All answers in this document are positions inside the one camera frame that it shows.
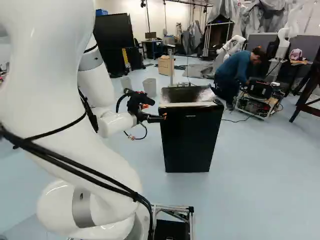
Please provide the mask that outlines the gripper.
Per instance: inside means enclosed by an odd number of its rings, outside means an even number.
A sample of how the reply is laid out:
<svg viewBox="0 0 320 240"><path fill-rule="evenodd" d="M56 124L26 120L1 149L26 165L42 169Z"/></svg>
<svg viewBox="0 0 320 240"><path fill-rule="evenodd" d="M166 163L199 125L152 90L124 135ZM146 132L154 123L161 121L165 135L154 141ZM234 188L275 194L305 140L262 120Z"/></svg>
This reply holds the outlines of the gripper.
<svg viewBox="0 0 320 240"><path fill-rule="evenodd" d="M136 125L147 121L149 124L161 123L167 118L167 113L162 115L152 115L142 111L144 105L153 106L156 102L149 98L147 93L141 91L127 91L126 95L129 97L127 102L127 111L135 117Z"/></svg>

